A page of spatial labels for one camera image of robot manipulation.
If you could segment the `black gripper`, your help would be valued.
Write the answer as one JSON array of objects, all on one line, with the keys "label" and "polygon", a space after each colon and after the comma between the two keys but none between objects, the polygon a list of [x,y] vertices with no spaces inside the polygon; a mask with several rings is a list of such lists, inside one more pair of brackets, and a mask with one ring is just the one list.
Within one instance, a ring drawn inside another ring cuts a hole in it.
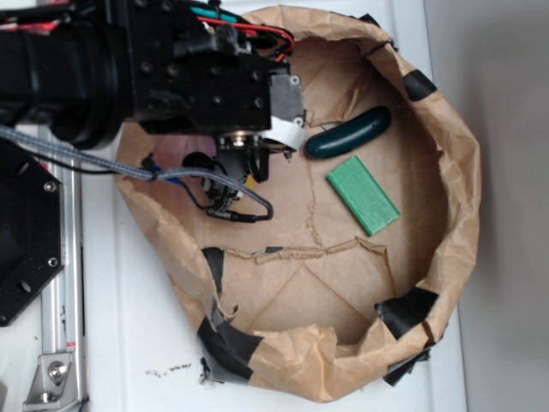
[{"label": "black gripper", "polygon": [[299,148],[301,83],[286,29],[192,1],[128,1],[127,118],[150,134],[196,133],[223,144]]}]

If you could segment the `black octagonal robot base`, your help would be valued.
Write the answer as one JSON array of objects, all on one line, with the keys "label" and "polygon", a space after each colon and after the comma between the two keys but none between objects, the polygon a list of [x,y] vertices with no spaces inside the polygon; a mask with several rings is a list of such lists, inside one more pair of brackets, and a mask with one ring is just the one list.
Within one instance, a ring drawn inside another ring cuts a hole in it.
[{"label": "black octagonal robot base", "polygon": [[1,142],[1,326],[63,268],[63,185],[12,142]]}]

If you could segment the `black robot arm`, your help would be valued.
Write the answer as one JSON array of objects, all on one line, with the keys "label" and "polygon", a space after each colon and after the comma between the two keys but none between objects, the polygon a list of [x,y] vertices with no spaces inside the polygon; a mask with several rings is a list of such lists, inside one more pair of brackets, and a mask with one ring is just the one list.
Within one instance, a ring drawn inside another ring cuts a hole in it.
[{"label": "black robot arm", "polygon": [[1,122],[102,148],[151,135],[297,150],[306,134],[286,29],[216,1],[54,1],[1,13]]}]

